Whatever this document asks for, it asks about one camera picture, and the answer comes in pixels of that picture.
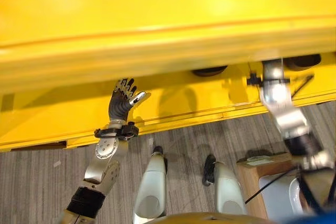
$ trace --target robotic hand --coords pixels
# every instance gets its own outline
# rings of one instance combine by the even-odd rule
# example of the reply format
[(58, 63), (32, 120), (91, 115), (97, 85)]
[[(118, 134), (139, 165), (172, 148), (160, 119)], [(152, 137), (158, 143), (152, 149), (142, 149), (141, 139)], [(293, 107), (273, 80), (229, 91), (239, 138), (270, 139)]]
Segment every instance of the robotic hand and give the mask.
[(127, 140), (137, 136), (139, 129), (133, 122), (127, 124), (129, 111), (144, 100), (146, 93), (134, 95), (133, 79), (121, 79), (115, 86), (109, 104), (110, 123), (97, 129), (99, 138), (95, 154), (76, 193), (60, 217), (60, 224), (93, 224), (106, 195), (110, 192), (120, 171), (120, 162), (128, 150)]

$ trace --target wire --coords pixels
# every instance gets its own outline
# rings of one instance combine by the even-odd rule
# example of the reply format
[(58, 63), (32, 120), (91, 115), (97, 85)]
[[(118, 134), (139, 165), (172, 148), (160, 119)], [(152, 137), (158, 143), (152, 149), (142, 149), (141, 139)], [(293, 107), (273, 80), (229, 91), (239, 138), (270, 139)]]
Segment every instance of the wire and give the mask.
[(265, 188), (267, 188), (270, 184), (272, 184), (273, 182), (277, 181), (278, 179), (284, 177), (286, 174), (290, 173), (292, 170), (296, 170), (297, 167), (292, 167), (291, 169), (289, 169), (288, 171), (280, 174), (278, 177), (276, 177), (275, 179), (271, 180), (269, 183), (267, 183), (266, 185), (264, 185), (259, 191), (257, 191), (255, 194), (253, 194), (251, 197), (249, 197), (246, 201), (245, 204), (249, 203), (254, 197), (256, 197), (258, 194), (260, 194)]
[(305, 86), (305, 85), (307, 85), (308, 84), (308, 82), (310, 82), (310, 80), (312, 80), (314, 78), (314, 75), (313, 74), (311, 74), (311, 75), (309, 75), (309, 76), (306, 76), (306, 79), (305, 79), (305, 81), (303, 82), (303, 84), (301, 84), (301, 86), (300, 87), (298, 87), (294, 92), (293, 92), (293, 94), (291, 95), (292, 96), (292, 98)]

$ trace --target black strap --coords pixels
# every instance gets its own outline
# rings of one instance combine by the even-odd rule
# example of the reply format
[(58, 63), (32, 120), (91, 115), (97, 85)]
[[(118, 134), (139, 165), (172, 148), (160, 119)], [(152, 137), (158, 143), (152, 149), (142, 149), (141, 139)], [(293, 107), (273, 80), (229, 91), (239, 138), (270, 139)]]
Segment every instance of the black strap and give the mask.
[(305, 179), (303, 178), (303, 175), (300, 174), (300, 176), (298, 177), (298, 181), (299, 181), (299, 186), (300, 189), (308, 203), (308, 205), (315, 211), (315, 213), (317, 213), (318, 215), (322, 215), (324, 214), (324, 211), (322, 210), (321, 206), (319, 205), (319, 203), (316, 201), (316, 199), (314, 198), (313, 193), (311, 192), (311, 190), (309, 189), (309, 186), (307, 185), (307, 182), (305, 181)]

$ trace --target black cable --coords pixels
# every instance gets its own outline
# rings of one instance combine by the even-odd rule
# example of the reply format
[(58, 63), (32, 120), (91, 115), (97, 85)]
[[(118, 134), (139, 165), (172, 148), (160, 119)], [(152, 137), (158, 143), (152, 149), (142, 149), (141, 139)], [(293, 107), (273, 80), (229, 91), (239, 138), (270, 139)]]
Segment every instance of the black cable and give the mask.
[(272, 184), (273, 182), (277, 181), (278, 179), (284, 177), (286, 174), (290, 173), (292, 170), (297, 169), (297, 167), (292, 167), (291, 169), (289, 169), (288, 171), (280, 174), (278, 177), (276, 177), (275, 179), (271, 180), (269, 183), (267, 183), (266, 185), (264, 185), (259, 191), (257, 191), (255, 194), (253, 194), (251, 197), (249, 197), (246, 201), (245, 204), (249, 203), (254, 197), (256, 197), (258, 194), (260, 194), (266, 187), (268, 187), (270, 184)]
[(302, 173), (298, 177), (298, 182), (299, 182), (300, 190), (303, 193), (303, 196), (306, 199), (308, 206), (310, 206), (314, 210), (314, 212), (317, 213), (318, 215), (324, 214), (323, 209), (321, 208), (320, 204), (315, 199)]
[(311, 75), (309, 75), (309, 76), (307, 76), (306, 77), (306, 79), (305, 79), (305, 81), (303, 82), (303, 84), (301, 84), (301, 86), (300, 87), (298, 87), (297, 88), (297, 90), (295, 90), (294, 92), (293, 92), (293, 94), (291, 95), (292, 96), (292, 98), (305, 86), (305, 85), (307, 85), (308, 84), (308, 82), (310, 82), (310, 80), (312, 80), (314, 78), (314, 75), (313, 74), (311, 74)]
[(334, 179), (331, 183), (329, 194), (328, 194), (328, 203), (333, 203), (335, 201), (335, 189), (336, 189), (336, 173)]

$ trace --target black wheel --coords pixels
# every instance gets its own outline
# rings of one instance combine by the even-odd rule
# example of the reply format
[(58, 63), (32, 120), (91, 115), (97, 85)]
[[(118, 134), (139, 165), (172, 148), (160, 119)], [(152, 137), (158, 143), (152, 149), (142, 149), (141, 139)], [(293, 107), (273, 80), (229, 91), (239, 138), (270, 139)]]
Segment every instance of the black wheel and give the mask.
[(202, 178), (202, 184), (204, 186), (212, 185), (215, 182), (214, 177), (215, 162), (216, 158), (213, 154), (209, 154), (206, 157)]

